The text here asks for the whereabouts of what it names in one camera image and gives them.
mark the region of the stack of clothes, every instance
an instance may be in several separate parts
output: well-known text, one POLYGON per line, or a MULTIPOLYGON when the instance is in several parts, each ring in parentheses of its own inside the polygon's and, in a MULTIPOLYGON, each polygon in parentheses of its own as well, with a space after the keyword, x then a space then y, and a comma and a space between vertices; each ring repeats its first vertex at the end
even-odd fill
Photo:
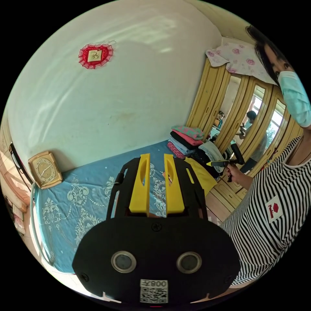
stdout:
POLYGON ((168 140, 168 148, 181 159, 190 156, 203 144, 203 132, 199 128, 173 126, 168 140))
POLYGON ((198 162, 201 166, 203 166, 210 175, 218 179, 224 170, 223 167, 211 167, 206 165, 208 162, 211 161, 223 161, 224 158, 218 148, 212 143, 211 141, 207 141, 204 144, 200 145, 197 150, 195 150, 191 155, 190 158, 198 162))

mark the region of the wall clock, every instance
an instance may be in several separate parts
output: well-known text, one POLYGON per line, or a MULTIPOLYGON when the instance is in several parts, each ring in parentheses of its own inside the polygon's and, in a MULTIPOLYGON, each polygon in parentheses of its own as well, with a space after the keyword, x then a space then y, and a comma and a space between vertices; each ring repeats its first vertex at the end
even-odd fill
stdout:
POLYGON ((41 189, 47 189, 60 184, 63 181, 55 158, 50 151, 38 153, 28 160, 31 174, 41 189))

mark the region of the clock hands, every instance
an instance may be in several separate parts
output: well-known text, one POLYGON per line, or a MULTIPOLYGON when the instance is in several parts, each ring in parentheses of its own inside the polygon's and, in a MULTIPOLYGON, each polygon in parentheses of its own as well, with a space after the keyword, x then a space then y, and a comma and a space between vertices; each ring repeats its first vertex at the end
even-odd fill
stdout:
POLYGON ((48 166, 46 169, 44 169, 43 170, 43 172, 40 174, 41 176, 44 174, 44 172, 47 170, 47 169, 49 169, 51 167, 51 165, 50 166, 48 166))

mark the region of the black hair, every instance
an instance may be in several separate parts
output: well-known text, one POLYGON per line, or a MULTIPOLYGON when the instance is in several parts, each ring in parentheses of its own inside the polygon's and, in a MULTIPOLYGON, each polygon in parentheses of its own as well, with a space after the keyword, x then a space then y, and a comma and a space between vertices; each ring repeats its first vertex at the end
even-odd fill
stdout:
POLYGON ((271 79, 278 85, 278 77, 273 71, 272 65, 266 55, 265 52, 265 45, 268 45, 271 50, 274 52, 274 54, 279 58, 288 63, 288 60, 284 56, 284 54, 276 47, 274 43, 272 43, 263 33, 261 33, 257 28, 254 26, 247 26, 246 32, 250 35, 250 37, 256 42, 255 43, 255 54, 259 58, 260 62, 266 69, 268 75, 271 77, 271 79))
POLYGON ((251 110, 251 111, 249 111, 249 112, 246 114, 246 116, 247 116, 249 119, 251 119, 251 120, 255 120, 256 117, 257 117, 257 113, 256 113, 255 111, 251 110))

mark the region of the red lace ornament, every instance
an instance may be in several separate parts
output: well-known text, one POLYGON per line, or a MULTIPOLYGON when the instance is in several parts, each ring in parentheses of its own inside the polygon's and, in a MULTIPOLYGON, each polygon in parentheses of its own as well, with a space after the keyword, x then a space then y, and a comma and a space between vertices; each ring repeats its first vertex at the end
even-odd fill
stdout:
POLYGON ((80 50, 79 63, 86 69, 103 66, 113 55, 113 48, 108 44, 87 44, 80 50))

